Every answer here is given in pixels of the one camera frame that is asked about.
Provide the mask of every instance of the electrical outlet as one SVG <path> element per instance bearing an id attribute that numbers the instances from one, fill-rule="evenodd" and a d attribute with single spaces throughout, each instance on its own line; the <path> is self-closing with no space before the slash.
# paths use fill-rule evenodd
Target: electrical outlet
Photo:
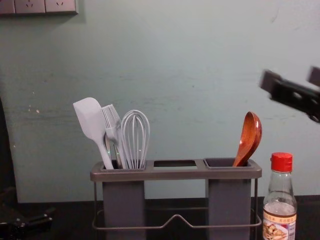
<path id="1" fill-rule="evenodd" d="M 0 15 L 14 14 L 15 12 L 14 0 L 0 0 Z"/>
<path id="2" fill-rule="evenodd" d="M 14 0 L 17 14 L 44 14 L 46 12 L 45 0 Z"/>
<path id="3" fill-rule="evenodd" d="M 77 13 L 76 0 L 45 0 L 47 13 Z"/>

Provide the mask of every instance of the wall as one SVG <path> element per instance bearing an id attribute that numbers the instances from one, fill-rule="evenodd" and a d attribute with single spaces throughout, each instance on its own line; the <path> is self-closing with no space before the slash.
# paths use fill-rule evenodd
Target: wall
<path id="1" fill-rule="evenodd" d="M 317 0 L 90 0 L 78 16 L 0 19 L 0 94 L 20 202 L 93 199 L 100 161 L 72 103 L 140 109 L 149 159 L 232 157 L 247 111 L 263 137 L 252 156 L 292 152 L 297 195 L 320 194 L 320 128 L 258 88 L 263 69 L 308 85 L 320 66 Z M 147 198 L 203 197 L 203 181 L 147 182 Z"/>

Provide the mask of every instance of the utensil holder compartment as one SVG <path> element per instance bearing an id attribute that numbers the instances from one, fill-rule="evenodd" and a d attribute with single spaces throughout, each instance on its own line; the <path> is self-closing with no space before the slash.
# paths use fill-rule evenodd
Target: utensil holder compartment
<path id="1" fill-rule="evenodd" d="M 144 169 L 104 168 L 97 163 L 90 179 L 94 182 L 95 218 L 92 226 L 104 231 L 108 240 L 146 240 L 147 230 L 164 229 L 179 218 L 192 229 L 207 229 L 208 240 L 249 240 L 250 228 L 261 225 L 257 215 L 258 178 L 262 169 L 249 160 L 247 166 L 232 167 L 234 158 L 183 160 L 148 160 Z M 206 225 L 192 225 L 183 216 L 174 214 L 161 226 L 146 226 L 145 188 L 147 180 L 205 179 Z M 254 220 L 251 218 L 251 182 L 254 179 Z M 97 212 L 97 182 L 102 182 L 103 210 Z M 97 227 L 96 219 L 104 212 L 105 227 Z"/>

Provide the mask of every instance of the wooden spoon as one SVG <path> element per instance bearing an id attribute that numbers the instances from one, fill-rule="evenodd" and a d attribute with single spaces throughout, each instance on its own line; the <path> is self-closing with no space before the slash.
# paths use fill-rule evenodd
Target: wooden spoon
<path id="1" fill-rule="evenodd" d="M 245 166 L 256 151 L 262 137 L 262 125 L 259 117 L 249 111 L 244 118 L 240 144 L 233 167 Z"/>

